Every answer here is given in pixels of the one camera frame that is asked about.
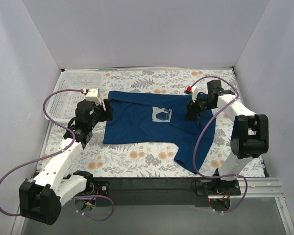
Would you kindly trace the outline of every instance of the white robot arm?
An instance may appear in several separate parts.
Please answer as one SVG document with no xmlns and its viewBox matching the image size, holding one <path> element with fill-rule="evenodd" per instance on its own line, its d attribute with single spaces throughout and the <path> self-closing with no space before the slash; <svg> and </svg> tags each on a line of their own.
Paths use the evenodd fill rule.
<svg viewBox="0 0 294 235">
<path fill-rule="evenodd" d="M 185 91 L 192 95 L 186 119 L 197 119 L 206 110 L 221 109 L 235 99 L 232 91 L 223 90 L 219 80 L 208 82 L 207 87 L 208 95 L 200 94 L 196 86 L 188 87 Z M 232 151 L 224 164 L 217 169 L 216 175 L 239 175 L 249 162 L 268 151 L 268 118 L 266 115 L 254 113 L 238 100 L 231 103 L 224 112 L 233 122 Z M 237 176 L 221 178 L 222 181 L 235 181 L 236 179 Z"/>
<path fill-rule="evenodd" d="M 74 143 L 53 157 L 34 179 L 26 180 L 20 186 L 20 211 L 23 217 L 51 225 L 57 220 L 65 203 L 80 192 L 88 194 L 94 189 L 90 181 L 93 175 L 86 171 L 77 171 L 69 179 L 63 180 L 72 162 L 92 138 L 95 125 L 99 121 L 112 120 L 113 116 L 108 100 L 104 100 L 104 110 L 98 89 L 83 91 L 85 100 L 77 104 L 75 117 L 68 123 L 68 128 L 75 133 Z M 67 131 L 59 150 L 72 140 L 71 133 Z"/>
</svg>

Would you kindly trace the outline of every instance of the blue t-shirt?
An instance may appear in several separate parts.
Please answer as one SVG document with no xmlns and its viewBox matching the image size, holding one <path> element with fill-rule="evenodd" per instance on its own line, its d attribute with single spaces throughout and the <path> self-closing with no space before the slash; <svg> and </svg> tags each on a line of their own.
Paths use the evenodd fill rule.
<svg viewBox="0 0 294 235">
<path fill-rule="evenodd" d="M 197 121 L 185 121 L 190 100 L 190 95 L 110 92 L 113 120 L 107 121 L 103 143 L 175 143 L 179 149 L 174 160 L 195 173 L 192 163 L 194 147 L 213 115 L 211 111 L 206 111 Z M 196 154 L 198 169 L 213 142 L 215 128 L 214 120 L 199 143 Z"/>
</svg>

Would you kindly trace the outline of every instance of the floral tablecloth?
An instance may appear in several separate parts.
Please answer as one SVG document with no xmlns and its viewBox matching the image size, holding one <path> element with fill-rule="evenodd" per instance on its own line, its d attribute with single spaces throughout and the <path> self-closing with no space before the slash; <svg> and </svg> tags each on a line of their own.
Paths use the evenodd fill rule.
<svg viewBox="0 0 294 235">
<path fill-rule="evenodd" d="M 232 70 L 114 70 L 105 71 L 101 89 L 101 99 L 107 98 L 109 91 L 134 93 L 184 94 L 184 89 L 198 78 L 207 75 L 220 76 L 238 88 Z M 205 79 L 197 84 L 207 93 Z M 229 90 L 226 84 L 222 87 Z M 222 165 L 230 153 L 229 141 L 232 122 L 221 113 L 216 122 L 216 133 L 210 151 L 200 168 L 205 175 L 212 175 Z M 174 162 L 178 150 L 172 143 L 145 142 L 120 145 L 102 144 L 105 123 L 100 122 L 93 130 L 93 138 L 68 170 L 86 170 L 94 177 L 195 177 L 195 175 Z M 59 147 L 64 130 L 52 126 L 45 149 L 45 155 Z M 49 159 L 43 160 L 45 167 Z M 264 176 L 259 159 L 254 159 L 242 171 L 244 176 Z"/>
</svg>

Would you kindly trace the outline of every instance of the white basket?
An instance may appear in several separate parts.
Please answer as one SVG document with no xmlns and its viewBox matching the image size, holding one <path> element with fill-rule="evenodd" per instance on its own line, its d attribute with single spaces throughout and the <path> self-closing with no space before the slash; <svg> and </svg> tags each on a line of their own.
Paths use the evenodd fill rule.
<svg viewBox="0 0 294 235">
<path fill-rule="evenodd" d="M 61 73 L 54 91 L 63 89 L 82 89 L 102 87 L 103 74 L 96 71 L 75 70 Z M 85 99 L 85 95 L 79 92 L 62 92 L 50 98 L 47 113 L 60 123 L 67 123 L 75 117 L 75 109 L 78 102 Z"/>
</svg>

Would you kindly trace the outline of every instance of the white panel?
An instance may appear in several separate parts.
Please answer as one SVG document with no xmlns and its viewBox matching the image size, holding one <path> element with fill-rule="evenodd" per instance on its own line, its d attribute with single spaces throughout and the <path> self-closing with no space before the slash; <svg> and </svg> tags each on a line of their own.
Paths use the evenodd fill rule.
<svg viewBox="0 0 294 235">
<path fill-rule="evenodd" d="M 60 70 L 21 0 L 0 0 L 0 178 L 37 159 L 47 128 L 42 112 Z M 16 213 L 19 186 L 35 164 L 20 169 L 0 187 L 0 204 Z M 0 235 L 11 233 L 14 217 L 0 213 Z"/>
<path fill-rule="evenodd" d="M 23 0 L 60 68 L 229 67 L 269 0 Z"/>
<path fill-rule="evenodd" d="M 244 102 L 269 117 L 269 152 L 294 223 L 294 0 L 271 0 L 237 65 Z"/>
</svg>

